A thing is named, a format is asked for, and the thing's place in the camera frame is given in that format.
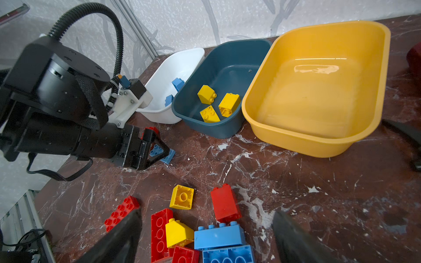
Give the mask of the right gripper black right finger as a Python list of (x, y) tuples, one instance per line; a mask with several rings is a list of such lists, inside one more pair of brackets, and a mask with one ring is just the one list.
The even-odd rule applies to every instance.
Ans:
[(289, 215), (278, 210), (272, 228), (283, 263), (338, 263), (324, 246), (305, 232)]

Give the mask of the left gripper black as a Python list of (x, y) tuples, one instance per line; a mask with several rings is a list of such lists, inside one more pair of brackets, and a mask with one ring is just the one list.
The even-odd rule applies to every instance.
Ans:
[[(34, 113), (13, 130), (13, 150), (50, 155), (103, 158), (133, 169), (148, 169), (169, 155), (169, 147), (153, 130), (107, 123), (102, 129), (89, 129), (74, 122)], [(150, 157), (153, 144), (162, 152)]]

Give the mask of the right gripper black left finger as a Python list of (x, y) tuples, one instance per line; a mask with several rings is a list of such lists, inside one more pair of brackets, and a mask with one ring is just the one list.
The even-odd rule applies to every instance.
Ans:
[(107, 233), (78, 263), (133, 263), (142, 231), (140, 209), (130, 212)]

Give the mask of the small yellow lego brick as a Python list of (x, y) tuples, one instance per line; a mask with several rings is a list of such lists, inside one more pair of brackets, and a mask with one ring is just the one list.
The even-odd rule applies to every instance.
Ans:
[(209, 86), (203, 85), (197, 93), (201, 103), (211, 105), (217, 98), (216, 92)]

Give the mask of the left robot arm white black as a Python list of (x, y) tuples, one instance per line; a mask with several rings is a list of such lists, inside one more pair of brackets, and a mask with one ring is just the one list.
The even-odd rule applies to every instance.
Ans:
[[(61, 38), (78, 20), (100, 13), (114, 24), (113, 76), (65, 46)], [(145, 170), (171, 150), (157, 130), (141, 131), (127, 120), (148, 106), (151, 94), (138, 79), (121, 75), (123, 31), (115, 13), (100, 3), (80, 4), (59, 18), (49, 34), (28, 44), (15, 65), (1, 72), (1, 151), (13, 162), (20, 153), (104, 158)]]

